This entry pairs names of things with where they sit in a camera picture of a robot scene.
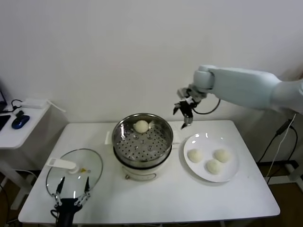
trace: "steamed bun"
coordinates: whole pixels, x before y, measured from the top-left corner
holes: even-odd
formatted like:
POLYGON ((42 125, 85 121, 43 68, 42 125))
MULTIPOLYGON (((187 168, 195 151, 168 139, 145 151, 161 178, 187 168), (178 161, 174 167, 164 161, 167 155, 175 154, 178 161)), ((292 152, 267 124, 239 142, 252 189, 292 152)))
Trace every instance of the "steamed bun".
POLYGON ((222 163, 219 162, 218 160, 216 159, 212 159, 212 160, 209 160, 207 163, 206 163, 206 169, 211 173, 211 174, 214 174, 214 175, 217 175, 221 172, 222 170, 222 163))
POLYGON ((191 150, 189 150, 187 152, 187 157, 193 163, 201 162, 201 160, 203 159, 202 152, 199 151, 198 149, 191 149, 191 150))
POLYGON ((214 152, 214 157, 220 162, 228 162, 231 159, 231 154, 227 150, 219 149, 214 152))
POLYGON ((148 130, 148 123, 146 121, 140 120, 134 124, 134 129, 138 133, 145 133, 148 130))

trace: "power strip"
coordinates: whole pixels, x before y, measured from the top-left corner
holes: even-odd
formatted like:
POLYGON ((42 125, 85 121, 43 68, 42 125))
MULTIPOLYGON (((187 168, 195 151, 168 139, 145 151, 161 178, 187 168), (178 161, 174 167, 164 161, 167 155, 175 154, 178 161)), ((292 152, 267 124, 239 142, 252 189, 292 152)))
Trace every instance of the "power strip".
POLYGON ((23 108, 43 109, 47 106, 47 99, 27 98, 21 103, 23 108))

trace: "white cable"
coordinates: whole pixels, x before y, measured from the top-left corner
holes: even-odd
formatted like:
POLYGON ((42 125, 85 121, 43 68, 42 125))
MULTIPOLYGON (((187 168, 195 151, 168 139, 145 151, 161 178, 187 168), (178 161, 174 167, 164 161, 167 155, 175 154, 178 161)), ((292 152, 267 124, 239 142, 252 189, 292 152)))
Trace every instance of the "white cable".
POLYGON ((270 168, 269 168, 269 171, 268 171, 268 173, 267 173, 266 177, 268 177, 268 176, 269 176, 269 174, 270 174, 270 170, 271 170, 271 168, 272 168, 272 167, 273 167, 273 165, 274 165, 274 162, 275 162, 275 159, 276 159, 276 157, 277 157, 277 155, 278 155, 278 153, 279 153, 279 150, 280 150, 281 144, 282 144, 282 143, 283 143, 283 141, 285 140, 286 135, 287 135, 288 130, 289 130, 289 127, 290 127, 290 126, 292 125, 292 123, 294 122, 294 119, 295 119, 296 115, 297 115, 297 114, 295 113, 295 114, 294 114, 294 116, 293 116, 292 121, 289 123, 289 125, 288 125, 288 127, 287 127, 287 129, 286 129, 285 135, 284 135, 283 139, 281 140, 281 142, 280 142, 280 144, 279 144, 278 150, 276 151, 276 154, 275 154, 274 160, 272 161, 272 163, 271 163, 271 165, 270 165, 270 168))
POLYGON ((66 110, 64 110, 64 109, 62 109, 62 108, 60 108, 60 107, 58 107, 57 105, 55 105, 54 103, 52 103, 50 100, 48 100, 47 102, 48 102, 50 105, 52 105, 52 106, 54 106, 55 108, 57 108, 58 110, 60 110, 61 112, 63 112, 63 113, 66 112, 66 110))
POLYGON ((33 172, 30 172, 30 171, 28 171, 28 170, 24 170, 24 169, 14 169, 14 170, 15 170, 15 171, 20 171, 20 172, 27 172, 27 173, 33 175, 33 176, 37 179, 37 176, 36 176, 33 172))
POLYGON ((14 219, 14 220, 8 221, 7 224, 12 223, 12 222, 14 222, 14 221, 18 221, 18 218, 14 219))

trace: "black cable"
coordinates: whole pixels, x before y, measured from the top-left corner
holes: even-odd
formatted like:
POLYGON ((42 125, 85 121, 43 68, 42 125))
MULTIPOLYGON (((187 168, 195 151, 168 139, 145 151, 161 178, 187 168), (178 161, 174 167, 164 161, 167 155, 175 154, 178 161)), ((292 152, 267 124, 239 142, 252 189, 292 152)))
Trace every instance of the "black cable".
POLYGON ((257 163, 260 163, 260 161, 262 160, 262 158, 264 157, 264 155, 267 153, 268 148, 270 147, 271 143, 274 141, 274 139, 281 135, 283 132, 285 132, 285 130, 288 128, 289 124, 292 122, 292 119, 288 119, 288 121, 284 122, 284 124, 281 125, 281 127, 276 131, 276 134, 274 135, 274 137, 271 139, 270 143, 268 144, 267 148, 265 149, 262 157, 259 159, 259 161, 257 163))
POLYGON ((13 99, 13 100, 10 102, 11 107, 12 107, 13 109, 12 109, 12 110, 2 110, 2 111, 0 112, 0 114, 1 114, 1 113, 2 113, 2 114, 12 113, 12 112, 14 112, 15 110, 17 110, 17 109, 19 109, 19 108, 22 107, 21 105, 20 105, 20 106, 14 105, 14 102, 15 102, 15 101, 22 102, 20 99, 13 99))
MULTIPOLYGON (((290 126, 289 127, 290 129, 292 129, 294 132, 295 132, 295 142, 294 142, 294 148, 292 150, 292 153, 290 154, 290 156, 288 157, 287 161, 289 161, 297 147, 297 143, 298 143, 298 133, 297 133, 297 130, 293 127, 293 126, 290 126)), ((269 179, 267 180, 267 184, 269 183, 270 179, 275 176, 283 167, 280 167, 278 168, 270 177, 269 179)))
POLYGON ((293 153, 294 153, 294 151, 295 151, 295 149, 296 149, 296 147, 297 147, 297 143, 298 143, 298 133, 297 133, 297 130, 296 130, 293 126, 290 126, 289 128, 290 128, 291 130, 293 130, 294 133, 295 133, 295 142, 294 142, 293 151, 291 152, 291 154, 290 154, 290 156, 288 157, 287 161, 289 161, 290 158, 292 157, 292 155, 293 155, 293 153))
POLYGON ((8 212, 7 212, 6 220, 5 220, 5 224, 6 224, 7 221, 9 220, 9 197, 8 197, 8 194, 6 193, 6 191, 4 190, 4 188, 2 187, 1 184, 0 184, 0 187, 1 187, 1 189, 3 190, 3 192, 4 192, 4 194, 5 194, 6 202, 7 202, 7 205, 8 205, 8 212))
POLYGON ((57 210, 51 210, 51 215, 56 219, 56 224, 57 224, 59 212, 57 210))
POLYGON ((11 104, 12 107, 15 106, 15 105, 14 105, 14 102, 15 102, 15 101, 19 101, 19 102, 22 103, 22 101, 21 101, 20 99, 13 99, 13 100, 10 102, 10 104, 11 104))
POLYGON ((275 139, 277 136, 278 136, 278 135, 276 134, 276 135, 271 139, 271 141, 269 142, 267 148, 265 149, 265 151, 264 151, 262 157, 259 159, 259 161, 258 161, 257 163, 259 163, 259 162, 262 160, 262 158, 265 156, 265 154, 267 153, 268 148, 270 147, 270 145, 272 144, 272 142, 274 141, 274 139, 275 139))
POLYGON ((219 99, 218 104, 215 106, 215 108, 214 108, 213 110, 209 111, 209 112, 206 112, 206 113, 199 113, 199 112, 197 112, 195 109, 193 109, 193 111, 194 111, 196 114, 201 114, 201 115, 211 114, 212 112, 214 112, 214 111, 218 108, 218 106, 220 105, 220 102, 221 102, 221 99, 219 99))

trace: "floor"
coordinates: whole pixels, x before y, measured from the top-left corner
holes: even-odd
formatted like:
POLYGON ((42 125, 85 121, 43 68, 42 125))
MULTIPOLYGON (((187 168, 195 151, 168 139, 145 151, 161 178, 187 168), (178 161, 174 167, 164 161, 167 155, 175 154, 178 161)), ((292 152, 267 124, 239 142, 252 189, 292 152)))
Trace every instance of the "floor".
MULTIPOLYGON (((272 172, 276 171, 280 166, 274 166, 272 172)), ((267 166, 260 167, 261 172, 265 175, 268 171, 267 166)), ((286 175, 287 170, 282 168, 277 175, 286 175)), ((4 176, 0 173, 0 182, 4 176)), ((4 187, 8 193, 9 203, 11 204, 17 195, 19 188, 13 182, 8 181, 4 187)), ((301 227, 303 226, 303 193, 294 183, 271 185, 270 189, 280 206, 281 214, 272 218, 260 218, 252 221, 249 227, 301 227)), ((0 192, 0 227, 4 226, 7 218, 7 203, 5 193, 0 192)), ((9 220, 18 218, 19 210, 9 211, 9 220)), ((143 225, 128 225, 129 227, 142 227, 143 225)), ((164 227, 220 227, 219 222, 207 223, 190 223, 190 224, 164 224, 164 227)), ((38 225, 23 224, 23 227, 39 227, 38 225)))

